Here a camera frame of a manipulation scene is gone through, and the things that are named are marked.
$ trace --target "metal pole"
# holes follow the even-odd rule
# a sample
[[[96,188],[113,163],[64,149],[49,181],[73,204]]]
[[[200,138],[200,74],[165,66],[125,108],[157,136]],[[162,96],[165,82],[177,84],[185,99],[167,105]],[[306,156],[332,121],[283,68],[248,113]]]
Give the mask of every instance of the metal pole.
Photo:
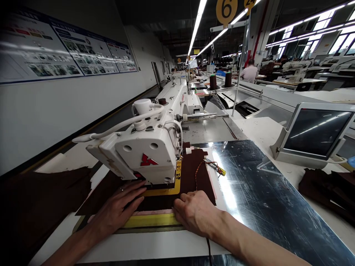
[[[249,31],[250,31],[250,15],[247,18],[245,28],[244,28],[243,47],[242,47],[241,55],[240,55],[240,59],[239,59],[239,73],[238,73],[238,81],[237,81],[237,90],[236,90],[236,96],[234,97],[232,116],[234,116],[234,111],[236,109],[237,96],[238,96],[238,91],[239,91],[240,74],[241,74],[241,70],[242,70],[242,63],[244,61],[245,53],[248,53]]]

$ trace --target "display screen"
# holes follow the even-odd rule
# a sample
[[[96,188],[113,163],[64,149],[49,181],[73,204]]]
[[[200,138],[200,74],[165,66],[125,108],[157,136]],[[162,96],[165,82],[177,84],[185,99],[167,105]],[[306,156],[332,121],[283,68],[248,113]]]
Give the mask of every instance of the display screen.
[[[301,109],[284,149],[329,156],[352,112]]]

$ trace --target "left hand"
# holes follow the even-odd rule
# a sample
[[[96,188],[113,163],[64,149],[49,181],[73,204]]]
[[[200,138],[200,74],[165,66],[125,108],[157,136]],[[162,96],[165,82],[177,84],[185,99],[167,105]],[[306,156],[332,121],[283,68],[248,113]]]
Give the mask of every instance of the left hand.
[[[146,181],[134,181],[126,183],[110,197],[94,216],[91,222],[85,227],[90,235],[92,244],[97,244],[124,226],[132,216],[144,197],[141,195],[147,188],[141,187]],[[133,201],[125,210],[124,207]]]

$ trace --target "white hose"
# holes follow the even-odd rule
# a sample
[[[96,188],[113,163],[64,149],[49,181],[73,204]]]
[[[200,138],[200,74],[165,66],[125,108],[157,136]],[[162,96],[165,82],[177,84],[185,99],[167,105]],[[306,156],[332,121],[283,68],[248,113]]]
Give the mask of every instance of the white hose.
[[[77,138],[73,139],[72,142],[74,142],[74,143],[87,142],[87,141],[90,141],[90,140],[93,140],[93,139],[100,139],[100,138],[106,137],[106,136],[116,132],[117,130],[119,130],[119,129],[125,127],[125,126],[131,125],[134,122],[137,122],[139,120],[143,120],[143,119],[145,119],[147,117],[151,117],[153,115],[157,115],[157,114],[159,114],[159,113],[164,111],[164,106],[162,106],[160,104],[152,103],[152,104],[149,105],[149,107],[151,107],[151,108],[155,107],[155,108],[159,108],[159,109],[152,110],[152,111],[150,111],[148,113],[145,113],[145,114],[142,114],[142,115],[135,116],[135,117],[132,117],[130,119],[127,119],[127,120],[117,124],[116,126],[113,126],[109,130],[106,130],[103,133],[100,133],[100,134],[93,133],[93,134],[82,135],[80,137],[77,137]]]
[[[169,121],[166,121],[165,123],[164,123],[164,126],[166,125],[166,124],[176,124],[178,127],[179,127],[179,129],[180,129],[180,138],[181,138],[181,146],[180,146],[180,154],[182,153],[182,127],[181,127],[181,125],[180,125],[180,123],[178,122],[178,121],[176,121],[176,120],[169,120]]]
[[[339,158],[341,158],[341,159],[343,159],[342,161],[333,161],[333,162],[330,162],[330,161],[327,161],[327,163],[337,163],[337,164],[342,164],[342,163],[346,163],[346,162],[348,162],[348,159],[346,159],[346,158],[343,158],[343,157],[340,157],[339,156]]]

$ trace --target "information board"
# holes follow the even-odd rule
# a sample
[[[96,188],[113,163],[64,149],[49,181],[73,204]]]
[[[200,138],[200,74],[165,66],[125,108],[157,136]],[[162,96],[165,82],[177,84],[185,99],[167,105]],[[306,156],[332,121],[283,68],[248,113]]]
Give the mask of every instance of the information board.
[[[10,14],[0,61],[0,83],[137,71],[127,45],[28,8]]]
[[[0,82],[82,76],[41,14],[10,14],[0,41]]]

